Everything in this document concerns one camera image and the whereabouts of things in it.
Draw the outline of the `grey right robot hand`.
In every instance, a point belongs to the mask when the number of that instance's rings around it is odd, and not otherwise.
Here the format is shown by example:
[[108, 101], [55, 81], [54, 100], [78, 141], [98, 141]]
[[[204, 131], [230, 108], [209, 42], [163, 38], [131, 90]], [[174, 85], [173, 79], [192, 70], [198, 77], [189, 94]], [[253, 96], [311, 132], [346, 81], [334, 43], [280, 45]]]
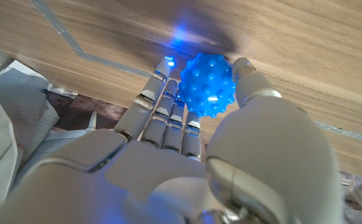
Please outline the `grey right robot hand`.
[[341, 223], [335, 152], [301, 107], [244, 57], [230, 83], [239, 108], [199, 160], [200, 122], [152, 117], [165, 57], [113, 130], [43, 157], [0, 206], [0, 223]]

